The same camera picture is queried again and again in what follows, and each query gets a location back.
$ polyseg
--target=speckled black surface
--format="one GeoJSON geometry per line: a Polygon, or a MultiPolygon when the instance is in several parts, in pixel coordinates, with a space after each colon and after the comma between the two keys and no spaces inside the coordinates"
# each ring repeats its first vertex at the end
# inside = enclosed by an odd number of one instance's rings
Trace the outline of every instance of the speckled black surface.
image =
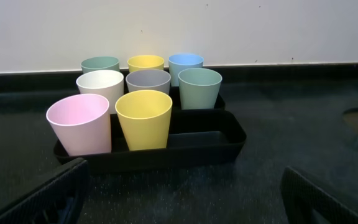
{"type": "MultiPolygon", "coordinates": [[[[0,95],[0,197],[59,166],[45,112],[74,93],[0,95]]],[[[93,176],[78,223],[287,223],[287,165],[358,199],[358,137],[341,116],[358,107],[358,81],[232,83],[221,95],[248,135],[235,163],[93,176]]]]}

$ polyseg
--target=plastic cup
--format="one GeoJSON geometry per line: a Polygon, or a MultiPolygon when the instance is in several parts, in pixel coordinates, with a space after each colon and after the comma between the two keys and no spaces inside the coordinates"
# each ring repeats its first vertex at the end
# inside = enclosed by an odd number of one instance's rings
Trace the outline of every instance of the plastic cup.
{"type": "Polygon", "coordinates": [[[179,72],[187,68],[202,68],[204,59],[196,54],[175,54],[169,57],[169,72],[172,76],[171,86],[178,86],[179,72]]]}
{"type": "Polygon", "coordinates": [[[180,103],[183,110],[214,108],[222,76],[207,68],[188,68],[179,73],[180,103]]]}
{"type": "Polygon", "coordinates": [[[159,69],[147,69],[132,72],[126,77],[128,90],[157,90],[169,94],[171,76],[159,69]]]}
{"type": "Polygon", "coordinates": [[[81,94],[93,93],[106,97],[110,102],[109,112],[117,113],[114,105],[124,94],[124,76],[121,72],[112,70],[88,72],[78,77],[76,83],[81,94]]]}
{"type": "Polygon", "coordinates": [[[81,63],[81,68],[84,73],[93,72],[97,70],[113,70],[119,72],[119,60],[115,57],[93,57],[84,60],[81,63]]]}
{"type": "Polygon", "coordinates": [[[128,60],[129,72],[145,69],[164,69],[164,58],[156,55],[138,55],[128,60]]]}
{"type": "Polygon", "coordinates": [[[69,96],[48,109],[47,120],[69,156],[111,152],[109,101],[105,97],[69,96]]]}
{"type": "Polygon", "coordinates": [[[155,90],[125,94],[116,103],[129,150],[167,147],[172,99],[155,90]]]}

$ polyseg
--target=yellow cup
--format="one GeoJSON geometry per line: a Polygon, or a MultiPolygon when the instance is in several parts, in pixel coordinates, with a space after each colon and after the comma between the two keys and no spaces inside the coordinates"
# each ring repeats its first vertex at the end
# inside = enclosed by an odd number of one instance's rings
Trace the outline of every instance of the yellow cup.
{"type": "Polygon", "coordinates": [[[138,55],[128,60],[129,72],[145,69],[164,69],[164,58],[156,55],[138,55]]]}
{"type": "Polygon", "coordinates": [[[116,103],[118,119],[129,150],[167,146],[172,99],[155,90],[133,91],[116,103]]]}

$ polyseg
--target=wall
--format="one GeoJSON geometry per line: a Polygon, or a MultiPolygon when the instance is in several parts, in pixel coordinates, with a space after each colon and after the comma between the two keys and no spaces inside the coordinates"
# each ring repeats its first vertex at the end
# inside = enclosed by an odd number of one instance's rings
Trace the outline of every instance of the wall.
{"type": "Polygon", "coordinates": [[[0,72],[177,52],[205,65],[358,62],[358,0],[0,0],[0,72]]]}

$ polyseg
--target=green cup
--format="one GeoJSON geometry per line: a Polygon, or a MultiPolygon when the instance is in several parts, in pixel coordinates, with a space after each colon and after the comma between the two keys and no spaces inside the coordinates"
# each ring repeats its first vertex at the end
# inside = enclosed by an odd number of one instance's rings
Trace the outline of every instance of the green cup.
{"type": "Polygon", "coordinates": [[[207,68],[188,68],[179,73],[180,103],[183,110],[214,108],[222,76],[207,68]]]}
{"type": "Polygon", "coordinates": [[[109,56],[93,57],[81,62],[81,68],[84,73],[97,70],[114,70],[119,72],[119,60],[109,56]]]}

